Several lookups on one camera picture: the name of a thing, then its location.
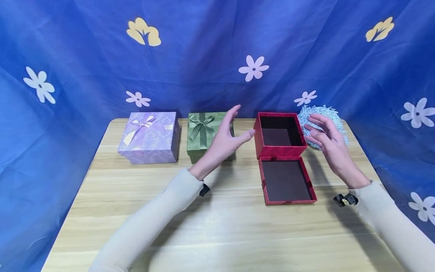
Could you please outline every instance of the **satin ribbon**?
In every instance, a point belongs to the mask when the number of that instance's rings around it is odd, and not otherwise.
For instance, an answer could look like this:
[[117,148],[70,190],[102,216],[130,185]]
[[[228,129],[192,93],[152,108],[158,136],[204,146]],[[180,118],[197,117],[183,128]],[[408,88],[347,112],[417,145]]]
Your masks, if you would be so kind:
[[124,138],[124,143],[126,145],[130,145],[133,141],[133,138],[136,136],[138,138],[138,134],[144,134],[146,132],[146,129],[155,129],[158,131],[165,131],[165,130],[172,130],[174,128],[173,125],[160,125],[155,123],[154,121],[156,118],[152,116],[151,114],[146,114],[142,118],[133,119],[130,124],[133,126],[136,126],[135,129],[130,131],[127,136]]
[[210,125],[214,117],[209,116],[206,119],[205,113],[199,113],[199,119],[195,115],[191,115],[189,120],[195,123],[195,127],[189,135],[189,140],[192,142],[195,141],[199,134],[200,148],[207,149],[207,134],[212,135],[212,137],[216,134],[213,127]]

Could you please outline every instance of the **yellow flower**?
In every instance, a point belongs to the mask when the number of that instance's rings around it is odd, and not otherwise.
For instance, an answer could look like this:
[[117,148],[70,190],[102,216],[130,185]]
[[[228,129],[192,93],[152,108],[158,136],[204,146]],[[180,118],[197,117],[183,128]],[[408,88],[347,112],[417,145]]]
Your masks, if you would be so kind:
[[148,44],[158,46],[162,42],[159,38],[159,31],[155,27],[149,27],[145,21],[138,17],[136,20],[128,22],[127,34],[135,39],[138,43],[145,45],[143,36],[148,34]]
[[393,17],[389,17],[385,21],[377,23],[374,28],[367,31],[367,33],[365,34],[365,38],[367,39],[367,41],[371,42],[385,39],[388,36],[388,32],[390,32],[391,29],[393,29],[394,27],[394,23],[392,21]]

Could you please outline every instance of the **green ribbon bow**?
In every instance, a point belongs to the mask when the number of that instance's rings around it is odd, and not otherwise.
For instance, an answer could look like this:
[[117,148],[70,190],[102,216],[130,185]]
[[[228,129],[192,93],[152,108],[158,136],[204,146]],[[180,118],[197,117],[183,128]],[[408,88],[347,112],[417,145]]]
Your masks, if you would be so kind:
[[194,122],[196,125],[193,128],[192,132],[189,135],[189,140],[192,142],[195,141],[196,137],[199,134],[200,147],[201,149],[207,149],[207,133],[212,135],[216,134],[210,123],[213,122],[214,117],[209,116],[205,119],[205,113],[199,113],[199,119],[195,115],[191,115],[189,118],[190,121]]

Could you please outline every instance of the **bow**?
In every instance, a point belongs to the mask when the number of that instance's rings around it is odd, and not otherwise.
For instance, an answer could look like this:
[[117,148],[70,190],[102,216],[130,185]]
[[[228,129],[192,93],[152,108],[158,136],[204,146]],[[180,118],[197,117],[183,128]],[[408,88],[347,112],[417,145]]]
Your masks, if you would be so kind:
[[201,149],[207,149],[207,133],[212,135],[212,137],[214,137],[216,134],[213,127],[210,126],[210,123],[213,122],[214,117],[209,116],[206,119],[205,113],[199,113],[199,119],[195,115],[191,115],[189,120],[195,123],[195,127],[189,135],[189,140],[195,141],[199,134]]
[[133,125],[133,126],[136,126],[136,128],[133,129],[132,131],[130,131],[130,133],[127,134],[127,136],[125,136],[123,142],[126,145],[131,144],[133,138],[137,134],[139,134],[140,131],[143,131],[143,132],[145,131],[143,128],[154,128],[154,129],[161,130],[162,127],[160,125],[153,123],[155,120],[156,120],[156,118],[154,116],[152,116],[152,115],[144,115],[144,117],[141,118],[141,119],[133,119],[130,122],[130,124]]

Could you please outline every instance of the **gift box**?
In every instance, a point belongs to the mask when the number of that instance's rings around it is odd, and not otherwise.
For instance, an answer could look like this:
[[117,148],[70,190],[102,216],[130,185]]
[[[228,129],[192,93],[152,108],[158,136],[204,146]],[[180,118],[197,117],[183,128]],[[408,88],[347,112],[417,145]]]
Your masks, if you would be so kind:
[[[210,147],[219,125],[226,112],[189,113],[187,123],[187,154],[191,162],[196,163]],[[234,137],[233,123],[230,123],[230,133]],[[232,161],[235,154],[225,161]]]
[[257,159],[299,157],[307,148],[296,113],[259,112],[254,129]]
[[312,204],[317,201],[301,157],[260,157],[258,164],[266,205]]
[[177,162],[180,132],[175,112],[132,112],[118,153],[134,165]]

